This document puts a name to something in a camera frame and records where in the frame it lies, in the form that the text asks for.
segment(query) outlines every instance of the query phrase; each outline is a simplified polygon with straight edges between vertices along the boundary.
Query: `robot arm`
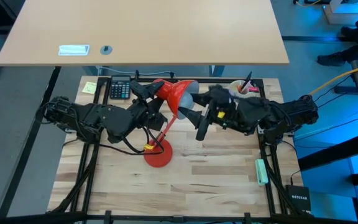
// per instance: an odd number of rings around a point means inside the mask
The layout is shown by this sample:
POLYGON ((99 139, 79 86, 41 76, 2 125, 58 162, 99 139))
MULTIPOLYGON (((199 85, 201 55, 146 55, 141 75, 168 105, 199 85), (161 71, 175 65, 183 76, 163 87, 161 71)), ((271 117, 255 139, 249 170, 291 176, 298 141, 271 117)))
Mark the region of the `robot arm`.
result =
POLYGON ((161 130, 167 120, 158 112, 163 100, 154 98, 147 103, 146 99, 153 98, 162 85, 163 82, 142 86, 132 81, 131 89, 137 99, 128 109, 94 103, 78 105, 58 96, 47 103, 45 118, 62 130, 75 130, 77 138, 84 142, 96 142, 102 130, 106 129, 109 142, 118 143, 135 128, 161 130))
POLYGON ((289 103, 277 103, 259 97, 238 99, 229 90, 220 85, 211 86, 202 94, 192 94, 195 103, 207 107, 204 115, 201 111, 179 108, 195 126, 196 139, 202 141, 209 124, 218 124, 223 129, 230 128, 253 134, 257 126, 263 131, 265 142, 276 144, 282 140, 283 134, 296 131, 303 124, 313 124, 318 119, 318 107, 309 95, 289 103))
MULTIPOLYGON (((161 130, 167 119, 159 113, 163 100, 154 95, 162 85, 163 82, 156 82, 142 86, 132 81, 131 89, 137 99, 128 109, 94 103, 78 105, 68 98, 55 97, 45 105, 45 118, 62 130, 74 129, 78 139, 84 142, 98 141, 101 131, 106 129, 108 141, 118 143, 125 141, 135 128, 161 130)), ((204 139, 208 126, 215 123, 245 135, 253 134, 259 126, 265 142, 276 144, 284 133, 296 131, 301 125, 313 124, 318 119, 318 107, 308 95, 289 103, 250 97, 238 99, 237 104, 229 90, 220 85, 211 86, 206 93, 191 95, 195 103, 207 108, 205 114, 181 107, 178 110, 198 129, 196 139, 199 141, 204 139)))

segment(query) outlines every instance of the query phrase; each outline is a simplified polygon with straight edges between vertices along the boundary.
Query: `wooden tabletop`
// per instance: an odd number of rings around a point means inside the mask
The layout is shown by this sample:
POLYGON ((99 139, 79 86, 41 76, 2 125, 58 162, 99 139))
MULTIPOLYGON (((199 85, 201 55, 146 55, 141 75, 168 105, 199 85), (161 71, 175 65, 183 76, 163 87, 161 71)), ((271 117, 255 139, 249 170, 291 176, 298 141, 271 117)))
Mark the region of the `wooden tabletop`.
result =
POLYGON ((0 66, 256 64, 288 64, 270 0, 28 0, 0 52, 0 66), (58 56, 70 44, 89 55, 58 56))
MULTIPOLYGON (((96 81, 97 77, 82 77, 76 103, 92 102, 93 95, 81 91, 86 82, 96 81)), ((267 98, 283 101, 278 79, 266 78, 264 84, 267 98)), ((211 84, 200 84, 200 92, 207 91, 208 85, 211 84)), ((127 108, 131 101, 109 100, 108 103, 127 108)), ((168 119, 172 117, 166 103, 160 111, 168 119)), ((244 212, 250 212, 252 217, 269 217, 266 189, 258 186, 256 178, 255 160, 260 159, 257 135, 244 136, 211 125, 204 141, 197 141, 195 136, 196 130, 187 119, 176 120, 166 137, 172 145, 173 158, 163 168, 150 167, 142 156, 128 156, 101 147, 89 213, 102 215, 105 210, 111 210, 114 215, 243 217, 244 212)), ((68 134, 66 141, 74 138, 74 134, 68 134)), ((133 131, 128 140, 138 149, 146 142, 141 129, 133 131)), ((106 132, 102 143, 110 144, 106 132)), ((114 146, 129 150, 123 143, 114 146)), ((83 143, 79 141, 63 148, 49 210, 55 208, 74 186, 82 148, 83 143)), ((283 184, 289 184, 290 175, 299 170, 296 153, 289 145, 280 144, 277 156, 283 184)), ((302 185, 299 174, 293 179, 296 185, 302 185)), ((277 191, 272 186, 276 211, 280 212, 277 191)), ((83 187, 79 210, 84 191, 83 187)))

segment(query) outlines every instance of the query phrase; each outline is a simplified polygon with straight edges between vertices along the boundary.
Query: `calculator keypad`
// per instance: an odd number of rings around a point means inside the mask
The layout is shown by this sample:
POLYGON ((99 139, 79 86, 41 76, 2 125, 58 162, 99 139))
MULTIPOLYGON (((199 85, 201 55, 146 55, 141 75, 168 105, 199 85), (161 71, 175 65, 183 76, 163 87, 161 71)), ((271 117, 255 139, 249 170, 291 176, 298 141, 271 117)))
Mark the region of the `calculator keypad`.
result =
POLYGON ((129 82, 112 82, 111 99, 129 99, 131 88, 129 82))

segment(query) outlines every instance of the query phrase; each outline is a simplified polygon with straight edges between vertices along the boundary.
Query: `floor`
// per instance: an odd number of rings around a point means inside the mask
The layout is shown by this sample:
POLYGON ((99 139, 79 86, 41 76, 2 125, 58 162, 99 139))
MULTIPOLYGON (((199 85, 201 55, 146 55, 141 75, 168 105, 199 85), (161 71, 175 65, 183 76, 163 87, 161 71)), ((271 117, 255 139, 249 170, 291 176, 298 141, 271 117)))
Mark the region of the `floor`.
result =
MULTIPOLYGON (((340 26, 327 23, 321 6, 302 8, 294 6, 291 0, 272 0, 272 5, 282 35, 334 37, 340 29, 340 26)), ((254 77, 279 78, 284 100, 295 100, 336 75, 350 70, 350 65, 322 67, 315 62, 317 55, 344 50, 350 45, 350 43, 342 42, 286 41, 289 66, 227 66, 223 77, 244 77, 252 70, 254 77)), ((177 76, 208 76, 207 66, 114 68, 128 71, 139 69, 142 72, 171 70, 177 76)), ((12 175, 17 155, 52 69, 52 67, 4 67, 1 70, 0 200, 7 180, 12 175)), ((81 67, 63 67, 53 95, 63 95, 74 99, 82 75, 85 73, 81 67)), ((345 84, 354 86, 351 80, 345 84)), ((327 94, 318 101, 318 105, 333 97, 335 97, 333 93, 327 94)), ((343 96, 321 108, 319 114, 320 119, 316 124, 305 126, 296 133, 295 144, 299 157, 321 149, 301 146, 330 146, 358 135, 358 121, 356 121, 309 137, 310 134, 321 129, 358 118, 358 96, 343 96)), ((54 126, 41 127, 9 212, 10 216, 45 212, 64 138, 65 134, 54 126)), ((353 163, 350 159, 345 159, 302 173, 305 185, 311 190, 314 215, 344 220, 356 219, 351 197, 355 197, 358 193, 351 184, 346 182, 346 177, 352 172, 353 163), (339 207, 335 205, 346 206, 345 209, 339 210, 339 207)))

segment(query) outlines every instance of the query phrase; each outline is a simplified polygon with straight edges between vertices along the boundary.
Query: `red lamp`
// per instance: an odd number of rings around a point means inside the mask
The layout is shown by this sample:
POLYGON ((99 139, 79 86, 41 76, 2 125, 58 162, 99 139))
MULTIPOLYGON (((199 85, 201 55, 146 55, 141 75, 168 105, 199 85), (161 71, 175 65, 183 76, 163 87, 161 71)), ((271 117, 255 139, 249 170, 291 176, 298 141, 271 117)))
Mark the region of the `red lamp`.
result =
MULTIPOLYGON (((183 107, 192 109, 194 101, 191 93, 198 93, 200 88, 198 82, 194 80, 183 80, 176 83, 170 83, 166 80, 157 79, 154 82, 160 81, 163 81, 164 85, 156 93, 156 96, 167 101, 168 107, 173 113, 173 118, 170 120, 167 127, 156 137, 157 141, 164 148, 164 152, 157 155, 144 155, 144 159, 152 167, 163 167, 171 161, 173 154, 172 147, 171 144, 164 139, 165 135, 177 118, 186 118, 185 115, 178 111, 178 108, 183 107)), ((161 147, 153 140, 146 144, 144 149, 146 154, 151 152, 162 152, 161 147)))

